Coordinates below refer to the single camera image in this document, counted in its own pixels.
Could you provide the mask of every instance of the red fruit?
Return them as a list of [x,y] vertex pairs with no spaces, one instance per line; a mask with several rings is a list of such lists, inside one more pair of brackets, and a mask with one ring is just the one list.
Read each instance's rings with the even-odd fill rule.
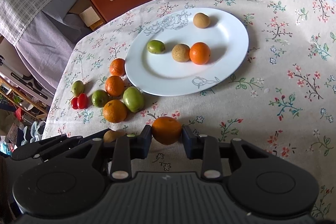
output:
[[77,106],[79,109],[85,109],[88,106],[88,99],[86,94],[82,93],[77,98]]
[[72,100],[71,100],[71,107],[73,109],[78,109],[78,106],[77,106],[77,97],[74,97]]

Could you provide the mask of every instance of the white plate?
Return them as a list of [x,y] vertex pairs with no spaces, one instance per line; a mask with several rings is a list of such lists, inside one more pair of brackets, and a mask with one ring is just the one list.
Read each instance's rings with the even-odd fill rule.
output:
[[[196,13],[204,13],[211,18],[208,28],[195,27],[193,18]],[[147,51],[147,43],[153,39],[165,44],[165,53],[151,54]],[[206,65],[173,60],[171,50],[176,44],[191,47],[196,42],[204,42],[211,49]],[[126,74],[134,86],[149,94],[191,94],[206,90],[229,77],[243,62],[248,45],[246,28],[233,15],[212,8],[185,9],[144,27],[128,50]]]

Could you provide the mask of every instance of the gripped orange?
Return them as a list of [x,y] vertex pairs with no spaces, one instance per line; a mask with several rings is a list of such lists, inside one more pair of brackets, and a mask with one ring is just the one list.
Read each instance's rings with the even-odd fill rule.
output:
[[152,135],[159,143],[170,145],[179,140],[182,125],[172,117],[159,117],[152,124]]
[[117,58],[112,61],[110,65],[110,73],[112,75],[124,76],[125,75],[125,60]]
[[119,100],[109,101],[103,108],[103,116],[112,123],[122,122],[127,117],[127,107]]
[[105,89],[110,96],[120,96],[124,91],[124,81],[119,76],[113,75],[106,80]]
[[210,48],[203,42],[195,43],[189,51],[190,60],[197,65],[208,63],[210,55]]

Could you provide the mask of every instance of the floral tablecloth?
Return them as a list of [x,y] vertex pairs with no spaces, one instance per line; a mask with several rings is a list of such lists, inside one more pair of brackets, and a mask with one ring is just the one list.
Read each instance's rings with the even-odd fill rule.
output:
[[[125,122],[107,122],[102,109],[70,108],[71,85],[86,92],[104,89],[109,65],[125,58],[146,24],[177,10],[225,10],[246,26],[250,46],[241,67],[213,88],[181,97],[146,95],[146,108]],[[311,172],[320,184],[312,215],[336,219],[336,4],[335,0],[154,0],[139,6],[82,39],[58,86],[44,138],[88,136],[106,128],[140,133],[157,117],[171,116],[203,133],[229,142],[249,141]],[[125,86],[130,86],[125,77]],[[228,164],[223,162],[225,172]],[[200,170],[183,145],[153,140],[146,160],[132,167],[151,171]]]

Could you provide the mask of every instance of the green tomato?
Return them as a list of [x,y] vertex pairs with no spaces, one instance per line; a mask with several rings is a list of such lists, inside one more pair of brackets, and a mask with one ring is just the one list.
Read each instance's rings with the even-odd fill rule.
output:
[[147,50],[153,54],[162,54],[164,53],[166,47],[164,43],[159,40],[151,40],[147,43]]
[[125,90],[123,100],[126,107],[133,113],[139,112],[145,106],[143,94],[133,86]]
[[78,97],[82,93],[84,93],[84,83],[82,81],[76,81],[73,83],[71,92],[75,97]]
[[110,97],[105,90],[96,90],[92,94],[91,100],[95,107],[104,107],[110,100]]

